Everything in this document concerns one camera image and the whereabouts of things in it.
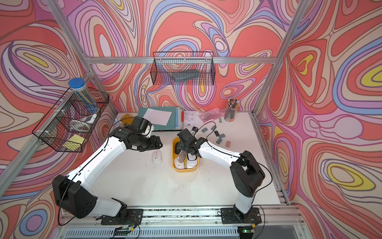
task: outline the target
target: black wire basket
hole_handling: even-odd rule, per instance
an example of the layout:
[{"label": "black wire basket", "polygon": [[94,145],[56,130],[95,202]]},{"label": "black wire basket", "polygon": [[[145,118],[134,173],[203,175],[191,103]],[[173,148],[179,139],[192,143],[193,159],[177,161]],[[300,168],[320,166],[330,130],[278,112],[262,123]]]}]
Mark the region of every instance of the black wire basket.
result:
[{"label": "black wire basket", "polygon": [[214,53],[153,52],[151,66],[153,85],[213,85]]},{"label": "black wire basket", "polygon": [[77,95],[72,94],[45,129],[36,131],[42,119],[32,133],[57,152],[81,153],[91,137],[102,112],[109,103],[107,93],[94,88],[89,88],[89,91],[94,96],[99,107],[96,113],[88,112]]}]

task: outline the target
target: teal folder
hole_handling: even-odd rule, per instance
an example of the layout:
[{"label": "teal folder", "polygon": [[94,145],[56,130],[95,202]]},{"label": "teal folder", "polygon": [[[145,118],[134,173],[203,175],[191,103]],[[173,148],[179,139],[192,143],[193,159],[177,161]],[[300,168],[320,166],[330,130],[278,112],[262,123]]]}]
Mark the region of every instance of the teal folder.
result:
[{"label": "teal folder", "polygon": [[[147,111],[147,107],[140,108],[138,110],[138,116],[143,117]],[[154,131],[170,131],[170,130],[180,130],[181,125],[181,109],[180,107],[150,107],[150,109],[155,109],[157,111],[170,111],[172,112],[170,119],[167,122],[167,125],[156,125],[154,126]]]}]

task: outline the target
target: metal vent grille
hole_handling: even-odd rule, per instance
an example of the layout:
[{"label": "metal vent grille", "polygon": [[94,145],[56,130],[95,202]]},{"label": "metal vent grille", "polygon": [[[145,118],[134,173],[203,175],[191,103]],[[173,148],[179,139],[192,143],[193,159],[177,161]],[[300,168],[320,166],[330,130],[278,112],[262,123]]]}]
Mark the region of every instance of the metal vent grille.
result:
[{"label": "metal vent grille", "polygon": [[[209,226],[209,227],[141,227],[140,238],[168,238],[168,237],[237,237],[237,226]],[[65,238],[110,238],[113,237],[112,228],[69,228]],[[136,228],[127,236],[115,236],[114,238],[136,238],[139,228]]]}]

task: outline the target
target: white sheet of paper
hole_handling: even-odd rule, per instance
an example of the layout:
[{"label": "white sheet of paper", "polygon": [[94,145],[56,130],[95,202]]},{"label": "white sheet of paper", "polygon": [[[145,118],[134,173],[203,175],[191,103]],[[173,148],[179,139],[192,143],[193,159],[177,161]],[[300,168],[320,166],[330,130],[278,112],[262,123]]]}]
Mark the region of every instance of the white sheet of paper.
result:
[{"label": "white sheet of paper", "polygon": [[172,112],[170,111],[158,111],[155,109],[148,108],[143,118],[147,119],[152,124],[167,125],[171,114]]},{"label": "white sheet of paper", "polygon": [[192,127],[195,126],[196,113],[199,113],[199,111],[184,111],[183,128],[187,128],[191,131]]}]

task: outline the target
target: blue lid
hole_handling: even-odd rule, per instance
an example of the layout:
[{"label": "blue lid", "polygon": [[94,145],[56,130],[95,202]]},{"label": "blue lid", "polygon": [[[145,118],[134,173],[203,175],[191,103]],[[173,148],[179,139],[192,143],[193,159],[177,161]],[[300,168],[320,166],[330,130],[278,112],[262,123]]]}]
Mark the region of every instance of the blue lid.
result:
[{"label": "blue lid", "polygon": [[82,78],[73,78],[68,82],[70,88],[78,89],[85,85],[85,82]]}]

